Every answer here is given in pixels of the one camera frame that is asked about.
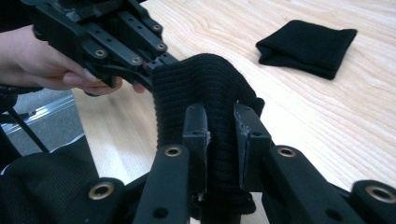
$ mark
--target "folded black cloth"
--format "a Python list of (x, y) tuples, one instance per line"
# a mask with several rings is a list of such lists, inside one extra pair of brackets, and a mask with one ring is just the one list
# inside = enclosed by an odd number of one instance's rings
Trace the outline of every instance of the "folded black cloth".
[(331, 80), (356, 33), (290, 21), (256, 44), (262, 54), (259, 63), (301, 69)]
[(257, 114), (263, 100), (226, 60), (201, 54), (156, 68), (153, 97), (158, 122), (158, 147), (180, 144), (186, 108), (202, 103), (211, 141), (208, 146), (208, 186), (205, 207), (228, 214), (255, 211), (251, 194), (238, 186), (238, 153), (233, 104), (249, 105)]

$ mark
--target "black sleeve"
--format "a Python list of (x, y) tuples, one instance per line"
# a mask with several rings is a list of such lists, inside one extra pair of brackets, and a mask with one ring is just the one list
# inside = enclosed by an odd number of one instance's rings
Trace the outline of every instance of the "black sleeve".
[(31, 24), (20, 0), (0, 0), (0, 33)]

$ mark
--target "light wood surface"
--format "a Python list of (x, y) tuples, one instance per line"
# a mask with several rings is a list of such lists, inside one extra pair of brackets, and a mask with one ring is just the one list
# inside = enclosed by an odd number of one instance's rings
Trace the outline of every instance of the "light wood surface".
[[(300, 149), (331, 183), (350, 190), (374, 179), (396, 188), (396, 2), (149, 0), (164, 42), (179, 60), (198, 53), (229, 60), (266, 102), (262, 122), (279, 145)], [(258, 63), (255, 44), (291, 20), (353, 28), (335, 80)], [(149, 170), (156, 121), (149, 93), (125, 83), (108, 96), (74, 91), (100, 176), (128, 183)], [(265, 223), (258, 212), (243, 223)]]

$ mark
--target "black knitted fabric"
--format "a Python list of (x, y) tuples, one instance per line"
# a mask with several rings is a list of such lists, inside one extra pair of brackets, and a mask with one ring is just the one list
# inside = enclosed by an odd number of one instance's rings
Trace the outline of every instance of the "black knitted fabric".
[(331, 80), (356, 33), (353, 29), (338, 31), (290, 21), (256, 44), (262, 54), (259, 63), (301, 69)]
[(263, 100), (256, 97), (244, 77), (223, 58), (201, 54), (156, 68), (153, 96), (158, 147), (180, 144), (186, 108), (204, 104), (211, 132), (205, 207), (227, 214), (253, 213), (250, 193), (238, 187), (233, 104), (239, 101), (260, 114)]
[(17, 159), (0, 175), (0, 223), (57, 223), (96, 178), (85, 137), (53, 153)]

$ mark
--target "gray floor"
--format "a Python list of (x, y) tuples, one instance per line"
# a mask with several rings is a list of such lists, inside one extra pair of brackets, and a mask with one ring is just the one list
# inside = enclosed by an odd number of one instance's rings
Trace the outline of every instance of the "gray floor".
[[(14, 108), (18, 113), (34, 110), (45, 112), (26, 122), (49, 150), (83, 133), (71, 91), (43, 90), (20, 95)], [(2, 128), (22, 155), (40, 152), (39, 147), (19, 126), (2, 125)]]

